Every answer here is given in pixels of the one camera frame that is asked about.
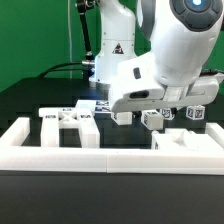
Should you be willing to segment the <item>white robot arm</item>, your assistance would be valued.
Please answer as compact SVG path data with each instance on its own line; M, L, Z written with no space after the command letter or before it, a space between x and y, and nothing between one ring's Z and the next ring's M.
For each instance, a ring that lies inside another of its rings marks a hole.
M224 75L203 66L224 19L224 0L95 0L101 50L91 81L108 90L113 112L181 108L212 102Z

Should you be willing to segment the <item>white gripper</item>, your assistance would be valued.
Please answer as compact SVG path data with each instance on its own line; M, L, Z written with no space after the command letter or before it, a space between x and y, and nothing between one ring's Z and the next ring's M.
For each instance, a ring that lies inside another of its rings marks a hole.
M112 112L182 108L211 103L224 81L224 72L204 70L189 85L162 84L152 56L121 62L111 83L108 100Z

